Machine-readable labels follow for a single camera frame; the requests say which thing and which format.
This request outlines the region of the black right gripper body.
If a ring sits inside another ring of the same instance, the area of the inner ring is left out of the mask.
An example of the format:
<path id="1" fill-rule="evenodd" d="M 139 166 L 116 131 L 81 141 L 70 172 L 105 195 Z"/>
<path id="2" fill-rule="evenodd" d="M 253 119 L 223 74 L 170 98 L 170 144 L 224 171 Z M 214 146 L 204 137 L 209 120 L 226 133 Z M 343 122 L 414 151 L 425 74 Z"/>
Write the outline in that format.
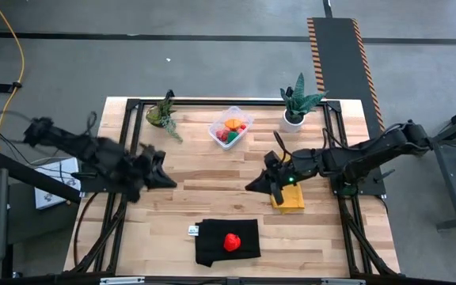
<path id="1" fill-rule="evenodd" d="M 293 154 L 282 163 L 281 185 L 297 184 L 315 176 L 315 158 L 312 154 Z"/>

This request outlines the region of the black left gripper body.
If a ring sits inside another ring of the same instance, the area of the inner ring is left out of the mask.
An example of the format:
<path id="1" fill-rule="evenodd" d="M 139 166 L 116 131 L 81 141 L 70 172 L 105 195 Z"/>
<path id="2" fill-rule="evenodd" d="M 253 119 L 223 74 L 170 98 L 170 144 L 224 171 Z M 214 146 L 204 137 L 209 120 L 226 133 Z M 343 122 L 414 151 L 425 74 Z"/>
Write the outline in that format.
<path id="1" fill-rule="evenodd" d="M 113 170 L 113 178 L 120 183 L 146 184 L 146 176 L 150 172 L 151 158 L 147 154 L 138 156 L 124 155 L 116 163 Z"/>

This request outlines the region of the clear plastic tupperware container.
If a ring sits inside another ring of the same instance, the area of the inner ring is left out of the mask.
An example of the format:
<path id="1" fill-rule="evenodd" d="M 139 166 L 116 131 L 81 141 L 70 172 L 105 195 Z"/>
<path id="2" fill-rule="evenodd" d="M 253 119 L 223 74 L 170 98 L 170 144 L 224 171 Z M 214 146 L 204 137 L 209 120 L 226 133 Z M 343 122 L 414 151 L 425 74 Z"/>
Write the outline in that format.
<path id="1" fill-rule="evenodd" d="M 242 122 L 242 124 L 245 124 L 247 128 L 242 133 L 238 134 L 238 137 L 233 142 L 224 143 L 221 139 L 218 139 L 216 137 L 215 132 L 219 130 L 224 130 L 224 135 L 228 136 L 228 134 L 231 131 L 235 131 L 225 127 L 224 122 L 228 119 L 238 119 Z M 220 117 L 209 126 L 208 133 L 213 138 L 213 140 L 221 146 L 221 148 L 223 148 L 224 150 L 229 150 L 237 142 L 239 142 L 244 135 L 248 133 L 249 129 L 253 125 L 253 121 L 254 119 L 250 116 L 248 112 L 241 110 L 237 106 L 231 106 L 227 110 L 223 111 Z"/>

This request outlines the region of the yellow folded cloth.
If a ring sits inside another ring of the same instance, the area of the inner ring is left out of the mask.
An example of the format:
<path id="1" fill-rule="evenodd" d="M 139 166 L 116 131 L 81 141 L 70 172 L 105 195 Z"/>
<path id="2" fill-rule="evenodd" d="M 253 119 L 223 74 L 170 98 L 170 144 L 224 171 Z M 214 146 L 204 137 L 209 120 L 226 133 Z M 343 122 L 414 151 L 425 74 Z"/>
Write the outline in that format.
<path id="1" fill-rule="evenodd" d="M 280 212 L 281 215 L 303 211 L 305 208 L 302 187 L 300 184 L 289 184 L 283 187 L 281 192 L 283 203 L 277 204 L 274 196 L 271 196 L 272 207 Z"/>

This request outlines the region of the trailing succulent in dark pot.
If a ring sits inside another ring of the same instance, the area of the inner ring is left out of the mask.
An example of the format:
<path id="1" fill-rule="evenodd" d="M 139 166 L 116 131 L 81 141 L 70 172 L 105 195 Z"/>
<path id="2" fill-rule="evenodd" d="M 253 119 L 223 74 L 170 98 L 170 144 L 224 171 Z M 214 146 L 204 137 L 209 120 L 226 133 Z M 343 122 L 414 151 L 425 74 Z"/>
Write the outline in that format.
<path id="1" fill-rule="evenodd" d="M 182 137 L 177 133 L 177 123 L 172 118 L 175 110 L 172 110 L 174 92 L 169 89 L 165 98 L 158 101 L 156 105 L 149 108 L 146 112 L 146 121 L 151 125 L 159 128 L 164 128 L 169 135 L 176 139 L 179 143 L 183 142 Z"/>

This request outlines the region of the snake plant in white pot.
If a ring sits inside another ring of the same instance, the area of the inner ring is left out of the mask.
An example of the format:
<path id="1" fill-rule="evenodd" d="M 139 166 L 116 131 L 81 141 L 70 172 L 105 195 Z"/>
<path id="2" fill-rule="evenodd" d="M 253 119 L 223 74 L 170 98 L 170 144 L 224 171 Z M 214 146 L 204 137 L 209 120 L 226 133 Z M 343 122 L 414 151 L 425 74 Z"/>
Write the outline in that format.
<path id="1" fill-rule="evenodd" d="M 288 133 L 298 132 L 305 120 L 305 116 L 314 111 L 314 108 L 325 98 L 327 91 L 305 95 L 305 79 L 300 73 L 294 88 L 280 89 L 280 96 L 285 104 L 281 128 Z"/>

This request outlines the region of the red toy bell pepper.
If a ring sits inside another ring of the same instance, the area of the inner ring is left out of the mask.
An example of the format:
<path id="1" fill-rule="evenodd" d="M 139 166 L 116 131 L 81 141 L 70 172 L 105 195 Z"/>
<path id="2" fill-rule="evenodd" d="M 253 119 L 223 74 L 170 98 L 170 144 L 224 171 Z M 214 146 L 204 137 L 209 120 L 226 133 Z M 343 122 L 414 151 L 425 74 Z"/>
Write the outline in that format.
<path id="1" fill-rule="evenodd" d="M 227 252 L 237 251 L 241 247 L 241 239 L 238 235 L 233 233 L 228 233 L 223 242 L 223 248 Z"/>

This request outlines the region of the black folded cloth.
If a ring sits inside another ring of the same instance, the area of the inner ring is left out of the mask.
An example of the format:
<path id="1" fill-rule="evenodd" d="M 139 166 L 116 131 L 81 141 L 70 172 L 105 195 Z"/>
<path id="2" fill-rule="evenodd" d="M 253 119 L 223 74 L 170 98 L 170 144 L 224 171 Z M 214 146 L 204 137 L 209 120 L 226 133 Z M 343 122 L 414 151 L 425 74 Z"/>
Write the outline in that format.
<path id="1" fill-rule="evenodd" d="M 192 236 L 195 238 L 196 263 L 211 267 L 215 261 L 257 258 L 260 253 L 260 236 L 256 219 L 204 219 L 196 222 Z M 234 252 L 223 248 L 228 233 L 241 239 L 241 247 Z"/>

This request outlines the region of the white printed booklet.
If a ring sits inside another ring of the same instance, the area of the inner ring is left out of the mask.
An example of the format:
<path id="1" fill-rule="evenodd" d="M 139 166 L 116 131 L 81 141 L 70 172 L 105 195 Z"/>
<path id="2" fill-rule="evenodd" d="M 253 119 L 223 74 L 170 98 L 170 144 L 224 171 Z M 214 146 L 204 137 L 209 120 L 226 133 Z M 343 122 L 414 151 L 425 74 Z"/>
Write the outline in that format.
<path id="1" fill-rule="evenodd" d="M 72 173 L 77 173 L 79 171 L 78 161 L 76 158 L 63 159 L 38 166 L 37 171 L 63 184 L 75 188 L 79 192 L 79 196 L 81 198 L 85 196 L 85 194 L 81 192 L 80 180 L 72 176 Z M 35 208 L 37 210 L 43 210 L 66 201 L 66 199 L 53 195 L 50 192 L 45 192 L 42 189 L 35 188 Z"/>

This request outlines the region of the black slanted beam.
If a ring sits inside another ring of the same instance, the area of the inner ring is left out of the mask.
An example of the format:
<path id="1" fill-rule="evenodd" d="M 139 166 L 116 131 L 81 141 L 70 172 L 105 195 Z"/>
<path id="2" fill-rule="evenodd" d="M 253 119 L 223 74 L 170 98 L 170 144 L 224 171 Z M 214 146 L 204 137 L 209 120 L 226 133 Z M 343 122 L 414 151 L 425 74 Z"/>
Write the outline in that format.
<path id="1" fill-rule="evenodd" d="M 64 198 L 65 200 L 69 200 L 71 203 L 80 204 L 81 202 L 79 191 L 75 188 L 61 183 L 45 174 L 39 173 L 1 153 L 0 169 L 6 169 L 9 176 L 18 181 L 39 188 L 45 192 L 49 192 L 52 195 Z"/>

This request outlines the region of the black hazard-striped floor mat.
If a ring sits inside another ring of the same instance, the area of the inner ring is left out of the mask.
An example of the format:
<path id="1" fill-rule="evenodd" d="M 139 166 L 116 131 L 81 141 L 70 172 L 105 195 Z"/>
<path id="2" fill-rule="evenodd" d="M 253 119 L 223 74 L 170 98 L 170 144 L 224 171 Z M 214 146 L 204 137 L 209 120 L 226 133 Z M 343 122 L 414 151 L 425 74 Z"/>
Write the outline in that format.
<path id="1" fill-rule="evenodd" d="M 311 17 L 307 20 L 316 87 L 330 99 L 357 99 L 370 138 L 386 129 L 379 108 L 358 21 Z"/>

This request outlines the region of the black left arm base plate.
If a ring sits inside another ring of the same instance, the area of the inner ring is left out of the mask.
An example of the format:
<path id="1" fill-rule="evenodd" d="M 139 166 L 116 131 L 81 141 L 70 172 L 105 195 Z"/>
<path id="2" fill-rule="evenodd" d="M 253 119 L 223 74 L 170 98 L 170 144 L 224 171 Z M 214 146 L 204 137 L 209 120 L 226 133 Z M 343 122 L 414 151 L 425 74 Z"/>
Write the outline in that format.
<path id="1" fill-rule="evenodd" d="M 108 160 L 83 161 L 81 170 L 74 177 L 81 181 L 83 192 L 109 192 L 126 194 L 129 184 L 120 183 L 112 176 L 120 158 Z"/>

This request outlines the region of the black aluminium table frame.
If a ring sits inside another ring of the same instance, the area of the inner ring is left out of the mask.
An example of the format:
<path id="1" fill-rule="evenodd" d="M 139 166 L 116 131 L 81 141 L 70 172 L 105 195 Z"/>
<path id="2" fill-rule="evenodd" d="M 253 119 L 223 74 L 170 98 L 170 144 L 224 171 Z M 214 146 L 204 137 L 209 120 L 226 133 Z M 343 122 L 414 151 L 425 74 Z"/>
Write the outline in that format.
<path id="1" fill-rule="evenodd" d="M 349 274 L 339 203 L 323 177 L 302 182 L 305 208 L 281 215 L 270 197 L 245 186 L 263 169 L 264 155 L 278 150 L 273 131 L 283 118 L 278 99 L 179 98 L 173 118 L 183 139 L 137 120 L 150 98 L 110 97 L 99 135 L 137 139 L 166 153 L 165 171 L 175 188 L 143 191 L 127 207 L 121 234 L 113 234 L 102 267 L 119 276 L 346 277 Z M 209 135 L 223 111 L 237 106 L 254 119 L 248 133 L 224 150 Z M 188 228 L 204 219 L 256 219 L 261 256 L 196 263 Z"/>

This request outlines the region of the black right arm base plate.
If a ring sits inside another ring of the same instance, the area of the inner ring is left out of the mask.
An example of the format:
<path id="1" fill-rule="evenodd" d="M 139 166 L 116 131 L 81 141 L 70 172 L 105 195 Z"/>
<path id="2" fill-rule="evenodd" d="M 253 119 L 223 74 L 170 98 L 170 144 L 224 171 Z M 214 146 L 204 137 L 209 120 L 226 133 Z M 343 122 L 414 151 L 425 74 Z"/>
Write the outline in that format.
<path id="1" fill-rule="evenodd" d="M 387 172 L 382 172 L 378 167 L 372 169 L 368 175 L 357 183 L 345 182 L 341 175 L 335 175 L 330 178 L 332 192 L 338 196 L 384 196 L 386 189 L 384 186 L 384 179 L 395 172 L 395 169 L 391 169 Z"/>

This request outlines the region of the silver aluminium bracket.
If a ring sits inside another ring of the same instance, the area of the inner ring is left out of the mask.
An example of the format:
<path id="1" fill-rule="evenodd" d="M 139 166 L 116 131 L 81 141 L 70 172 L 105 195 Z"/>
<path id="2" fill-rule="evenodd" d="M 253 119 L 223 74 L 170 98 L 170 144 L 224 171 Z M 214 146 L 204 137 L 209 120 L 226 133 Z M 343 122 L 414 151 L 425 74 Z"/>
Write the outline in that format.
<path id="1" fill-rule="evenodd" d="M 362 279 L 327 278 L 321 280 L 321 285 L 366 285 L 366 281 Z"/>
<path id="2" fill-rule="evenodd" d="M 110 277 L 100 279 L 99 285 L 144 285 L 144 276 Z"/>

